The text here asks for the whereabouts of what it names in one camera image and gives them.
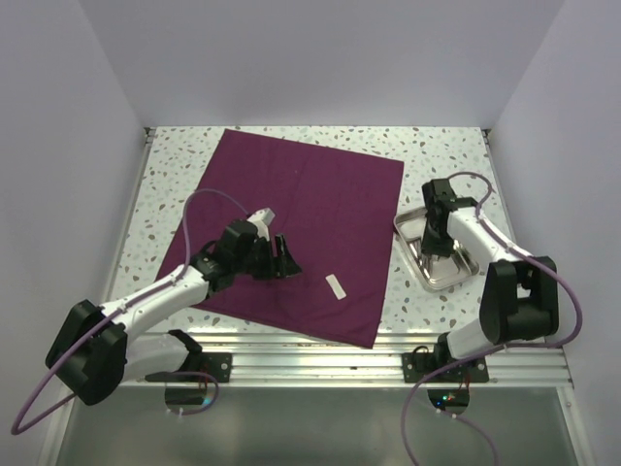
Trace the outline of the stainless steel tray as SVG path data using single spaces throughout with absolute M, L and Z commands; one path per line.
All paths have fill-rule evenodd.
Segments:
M 418 260 L 421 240 L 425 228 L 426 210 L 424 207 L 396 214 L 393 220 L 394 233 L 399 251 L 410 272 L 418 278 L 428 291 L 441 291 L 468 281 L 480 272 L 478 263 L 468 251 L 454 241 L 454 250 L 449 257 L 436 256 L 433 275 L 424 275 L 419 269 Z

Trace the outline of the white zigzag tape strip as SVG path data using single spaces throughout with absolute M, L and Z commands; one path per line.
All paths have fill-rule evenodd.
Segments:
M 346 292 L 334 274 L 327 276 L 325 280 L 338 300 L 343 300 L 346 297 Z

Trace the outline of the steel hemostat forceps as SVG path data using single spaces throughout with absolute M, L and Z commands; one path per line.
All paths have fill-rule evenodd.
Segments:
M 436 260 L 437 259 L 433 254 L 421 252 L 418 260 L 419 269 L 424 275 L 431 277 L 433 275 Z

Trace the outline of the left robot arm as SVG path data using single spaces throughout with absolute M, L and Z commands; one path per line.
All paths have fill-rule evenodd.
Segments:
M 187 256 L 157 282 L 124 298 L 69 311 L 46 365 L 87 406 L 108 398 L 131 379 L 207 382 L 202 347 L 182 330 L 145 334 L 176 312 L 230 287 L 237 276 L 282 280 L 300 274 L 281 234 L 272 236 L 261 214 L 229 223 L 216 241 Z

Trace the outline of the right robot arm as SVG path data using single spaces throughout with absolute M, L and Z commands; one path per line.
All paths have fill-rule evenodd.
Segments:
M 300 277 L 272 285 L 263 318 L 274 327 L 369 349 L 384 306 L 392 219 L 400 183 L 305 194 L 286 203 L 280 226 L 293 246 L 277 240 L 278 271 Z M 523 345 L 559 326 L 554 262 L 511 245 L 472 197 L 460 197 L 447 179 L 422 186 L 420 257 L 449 257 L 456 245 L 474 257 L 486 281 L 477 318 L 440 337 L 432 357 L 438 378 L 454 381 L 467 357 L 502 344 Z

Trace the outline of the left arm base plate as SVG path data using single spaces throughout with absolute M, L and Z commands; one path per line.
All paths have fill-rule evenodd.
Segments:
M 218 383 L 228 383 L 233 368 L 233 354 L 230 352 L 190 353 L 176 371 L 159 371 L 147 375 L 149 383 L 197 383 L 207 382 L 206 374 Z

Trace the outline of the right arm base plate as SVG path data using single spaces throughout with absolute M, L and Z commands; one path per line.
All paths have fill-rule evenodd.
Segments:
M 442 359 L 429 347 L 418 346 L 401 354 L 405 383 L 488 383 L 490 376 L 485 358 L 457 363 Z

